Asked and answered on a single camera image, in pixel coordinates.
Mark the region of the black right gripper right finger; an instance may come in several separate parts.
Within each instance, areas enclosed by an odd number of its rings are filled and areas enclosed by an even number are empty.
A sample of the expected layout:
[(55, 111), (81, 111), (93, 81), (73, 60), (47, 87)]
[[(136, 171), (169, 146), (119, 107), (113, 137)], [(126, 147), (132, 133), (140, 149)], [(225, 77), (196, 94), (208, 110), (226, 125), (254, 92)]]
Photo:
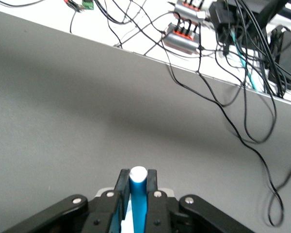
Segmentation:
[(197, 195), (169, 197), (158, 189), (155, 169), (148, 171), (146, 191), (145, 233), (254, 233)]

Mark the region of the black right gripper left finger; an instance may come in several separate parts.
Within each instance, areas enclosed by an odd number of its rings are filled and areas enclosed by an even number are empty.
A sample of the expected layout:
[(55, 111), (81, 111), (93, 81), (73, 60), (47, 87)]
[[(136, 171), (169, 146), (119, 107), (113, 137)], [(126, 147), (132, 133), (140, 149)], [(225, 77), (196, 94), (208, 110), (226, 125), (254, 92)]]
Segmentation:
[(80, 194), (71, 195), (4, 233), (120, 233), (130, 195), (129, 172), (122, 169), (114, 189), (91, 201)]

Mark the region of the blue marker with clear cap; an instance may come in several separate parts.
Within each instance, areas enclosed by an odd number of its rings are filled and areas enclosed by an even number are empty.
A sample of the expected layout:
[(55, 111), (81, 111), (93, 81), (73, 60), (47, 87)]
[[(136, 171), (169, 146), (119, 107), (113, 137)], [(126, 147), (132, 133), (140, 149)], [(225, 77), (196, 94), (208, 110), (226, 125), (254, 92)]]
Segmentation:
[(126, 217), (128, 202), (131, 201), (134, 233), (144, 233), (146, 225), (147, 197), (146, 180), (148, 171), (143, 166), (122, 169), (114, 190), (107, 196), (115, 198), (115, 208), (110, 233), (121, 233), (121, 222)]

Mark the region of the gray table mat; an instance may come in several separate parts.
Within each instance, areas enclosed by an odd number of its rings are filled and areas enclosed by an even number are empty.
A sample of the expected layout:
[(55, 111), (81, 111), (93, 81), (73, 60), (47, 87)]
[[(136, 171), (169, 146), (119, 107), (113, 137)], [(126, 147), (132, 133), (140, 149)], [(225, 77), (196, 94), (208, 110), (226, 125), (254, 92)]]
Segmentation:
[(0, 233), (72, 194), (91, 199), (119, 171), (156, 169), (160, 187), (196, 194), (257, 233), (281, 227), (270, 190), (291, 169), (291, 104), (272, 136), (243, 146), (196, 74), (0, 12)]

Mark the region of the gray USB hub orange ports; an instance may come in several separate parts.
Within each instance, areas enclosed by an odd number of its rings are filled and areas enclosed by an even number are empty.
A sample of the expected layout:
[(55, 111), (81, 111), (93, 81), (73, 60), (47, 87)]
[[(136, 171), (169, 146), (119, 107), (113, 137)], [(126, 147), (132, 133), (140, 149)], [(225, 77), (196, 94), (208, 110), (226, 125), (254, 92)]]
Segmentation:
[(175, 12), (177, 12), (181, 19), (189, 19), (193, 23), (199, 23), (206, 19), (206, 12), (199, 10), (192, 4), (185, 3), (184, 0), (177, 0), (175, 3)]
[(165, 46), (171, 47), (188, 55), (198, 54), (200, 47), (200, 33), (170, 23), (163, 36)]

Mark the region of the black power brick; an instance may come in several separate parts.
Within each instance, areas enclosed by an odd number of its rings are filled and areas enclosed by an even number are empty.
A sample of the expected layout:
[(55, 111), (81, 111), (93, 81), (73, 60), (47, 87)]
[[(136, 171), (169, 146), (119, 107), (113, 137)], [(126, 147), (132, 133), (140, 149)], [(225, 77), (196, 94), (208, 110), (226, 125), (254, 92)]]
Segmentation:
[(270, 51), (279, 65), (283, 86), (291, 90), (291, 31), (282, 25), (271, 31)]

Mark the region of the black electronics box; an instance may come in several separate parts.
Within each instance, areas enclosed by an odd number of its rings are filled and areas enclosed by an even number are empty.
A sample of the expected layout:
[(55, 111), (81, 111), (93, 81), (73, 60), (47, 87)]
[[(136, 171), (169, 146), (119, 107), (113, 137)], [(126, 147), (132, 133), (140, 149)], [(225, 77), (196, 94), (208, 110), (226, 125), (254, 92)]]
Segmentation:
[(237, 39), (263, 33), (267, 24), (289, 0), (217, 0), (209, 7), (210, 20), (219, 42), (232, 44), (231, 30)]

